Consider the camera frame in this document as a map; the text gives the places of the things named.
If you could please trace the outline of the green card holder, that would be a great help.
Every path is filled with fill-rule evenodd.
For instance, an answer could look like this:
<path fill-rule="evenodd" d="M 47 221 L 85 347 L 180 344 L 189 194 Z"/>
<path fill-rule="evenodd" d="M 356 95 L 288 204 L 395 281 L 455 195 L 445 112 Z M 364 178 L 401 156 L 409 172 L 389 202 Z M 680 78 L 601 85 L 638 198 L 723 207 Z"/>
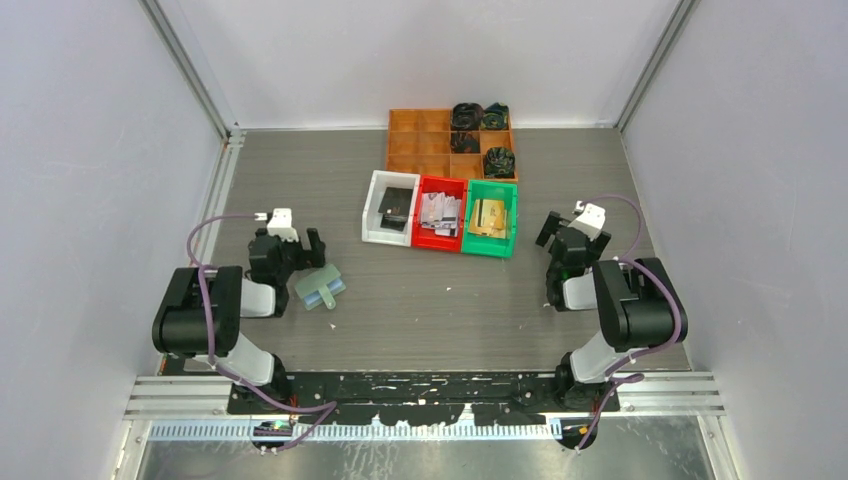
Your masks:
<path fill-rule="evenodd" d="M 319 306 L 334 310 L 336 297 L 345 289 L 341 272 L 333 264 L 316 269 L 295 284 L 295 291 L 307 311 Z"/>

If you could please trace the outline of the green plastic bin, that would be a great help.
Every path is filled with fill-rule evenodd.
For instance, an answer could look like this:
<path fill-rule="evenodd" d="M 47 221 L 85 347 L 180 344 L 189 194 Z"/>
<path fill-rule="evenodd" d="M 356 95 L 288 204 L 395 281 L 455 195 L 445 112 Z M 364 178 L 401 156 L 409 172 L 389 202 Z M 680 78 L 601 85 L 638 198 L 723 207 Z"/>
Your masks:
<path fill-rule="evenodd" d="M 517 239 L 516 184 L 470 180 L 461 252 L 511 258 Z"/>

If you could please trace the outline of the white plastic bin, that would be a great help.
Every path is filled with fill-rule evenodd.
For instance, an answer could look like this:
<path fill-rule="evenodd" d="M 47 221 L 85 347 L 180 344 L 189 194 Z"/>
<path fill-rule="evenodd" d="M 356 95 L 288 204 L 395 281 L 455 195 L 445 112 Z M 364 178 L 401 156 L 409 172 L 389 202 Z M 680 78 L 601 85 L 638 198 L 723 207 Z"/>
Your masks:
<path fill-rule="evenodd" d="M 366 243 L 410 247 L 418 174 L 374 170 L 361 219 Z"/>

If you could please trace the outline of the red plastic bin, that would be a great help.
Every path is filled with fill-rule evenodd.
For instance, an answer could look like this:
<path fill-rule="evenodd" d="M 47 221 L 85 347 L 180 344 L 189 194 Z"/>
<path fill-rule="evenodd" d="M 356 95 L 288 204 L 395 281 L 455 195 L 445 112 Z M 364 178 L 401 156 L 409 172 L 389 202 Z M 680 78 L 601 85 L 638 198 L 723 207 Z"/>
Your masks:
<path fill-rule="evenodd" d="M 415 248 L 459 253 L 468 181 L 422 176 L 412 225 Z"/>

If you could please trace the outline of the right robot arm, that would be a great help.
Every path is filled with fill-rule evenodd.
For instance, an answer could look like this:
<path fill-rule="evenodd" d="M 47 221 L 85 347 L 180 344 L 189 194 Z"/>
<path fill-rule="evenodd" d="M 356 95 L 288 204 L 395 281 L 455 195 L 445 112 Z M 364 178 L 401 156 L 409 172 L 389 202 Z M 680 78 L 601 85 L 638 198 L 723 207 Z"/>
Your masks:
<path fill-rule="evenodd" d="M 599 330 L 566 353 L 552 381 L 554 400 L 567 410 L 600 403 L 613 373 L 638 354 L 676 344 L 688 334 L 688 319 L 660 259 L 604 260 L 611 236 L 605 217 L 587 206 L 572 220 L 551 211 L 536 243 L 551 259 L 546 298 L 557 311 L 593 310 Z"/>

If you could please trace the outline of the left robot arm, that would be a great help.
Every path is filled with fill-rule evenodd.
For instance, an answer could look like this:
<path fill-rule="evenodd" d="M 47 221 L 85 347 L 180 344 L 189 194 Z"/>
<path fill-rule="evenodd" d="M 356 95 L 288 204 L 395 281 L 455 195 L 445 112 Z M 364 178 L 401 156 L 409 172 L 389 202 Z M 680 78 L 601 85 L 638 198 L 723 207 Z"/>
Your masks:
<path fill-rule="evenodd" d="M 174 271 L 152 325 L 152 342 L 163 354 L 207 362 L 229 375 L 269 413 L 285 409 L 292 388 L 278 355 L 241 332 L 244 318 L 280 318 L 290 300 L 288 282 L 297 271 L 326 264 L 326 244 L 308 228 L 308 247 L 265 228 L 248 243 L 249 268 L 221 266 Z"/>

